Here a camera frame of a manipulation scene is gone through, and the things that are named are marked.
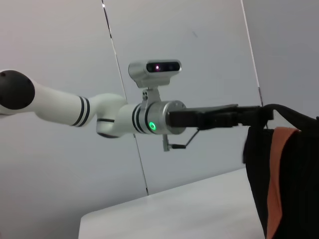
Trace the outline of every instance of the orange strap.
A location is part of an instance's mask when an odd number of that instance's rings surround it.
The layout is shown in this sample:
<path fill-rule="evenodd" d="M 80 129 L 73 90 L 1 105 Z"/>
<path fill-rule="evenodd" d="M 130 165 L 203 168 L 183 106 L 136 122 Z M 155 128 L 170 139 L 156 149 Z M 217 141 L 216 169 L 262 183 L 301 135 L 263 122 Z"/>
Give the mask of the orange strap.
<path fill-rule="evenodd" d="M 280 197 L 280 159 L 286 142 L 298 131 L 295 128 L 278 127 L 275 129 L 270 150 L 270 181 L 268 190 L 267 239 L 272 239 L 283 216 Z"/>

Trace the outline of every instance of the camera lens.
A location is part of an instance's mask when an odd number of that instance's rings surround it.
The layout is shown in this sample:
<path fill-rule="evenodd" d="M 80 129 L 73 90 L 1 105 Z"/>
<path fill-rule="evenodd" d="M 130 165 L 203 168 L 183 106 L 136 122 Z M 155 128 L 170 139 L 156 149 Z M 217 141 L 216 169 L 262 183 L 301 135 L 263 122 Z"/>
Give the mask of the camera lens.
<path fill-rule="evenodd" d="M 155 70 L 160 71 L 160 65 L 155 65 Z"/>
<path fill-rule="evenodd" d="M 153 67 L 150 64 L 147 64 L 146 69 L 148 72 L 153 72 Z"/>

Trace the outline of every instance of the depth camera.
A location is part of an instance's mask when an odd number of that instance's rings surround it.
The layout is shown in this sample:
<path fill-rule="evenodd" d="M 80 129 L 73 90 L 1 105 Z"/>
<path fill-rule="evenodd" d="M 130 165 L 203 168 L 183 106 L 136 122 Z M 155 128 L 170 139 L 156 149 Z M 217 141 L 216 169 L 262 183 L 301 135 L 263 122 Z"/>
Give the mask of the depth camera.
<path fill-rule="evenodd" d="M 172 76 L 181 71 L 178 60 L 136 61 L 129 65 L 129 75 L 139 88 L 154 88 L 170 83 Z"/>

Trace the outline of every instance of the black joint cap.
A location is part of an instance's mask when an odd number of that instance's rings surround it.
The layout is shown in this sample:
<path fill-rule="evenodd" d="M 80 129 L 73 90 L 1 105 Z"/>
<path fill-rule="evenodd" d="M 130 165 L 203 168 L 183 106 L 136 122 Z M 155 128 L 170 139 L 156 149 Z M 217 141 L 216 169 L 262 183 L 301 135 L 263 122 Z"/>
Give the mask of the black joint cap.
<path fill-rule="evenodd" d="M 21 110 L 32 103 L 34 96 L 34 85 L 27 76 L 12 70 L 0 73 L 0 105 Z"/>

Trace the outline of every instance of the green led light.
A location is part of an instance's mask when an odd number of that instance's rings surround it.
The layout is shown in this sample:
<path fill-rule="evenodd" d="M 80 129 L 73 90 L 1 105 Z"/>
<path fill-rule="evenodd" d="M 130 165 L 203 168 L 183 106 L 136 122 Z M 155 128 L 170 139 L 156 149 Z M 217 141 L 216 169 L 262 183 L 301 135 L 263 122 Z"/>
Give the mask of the green led light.
<path fill-rule="evenodd" d="M 149 126 L 151 130 L 156 130 L 156 125 L 153 122 L 150 122 Z"/>

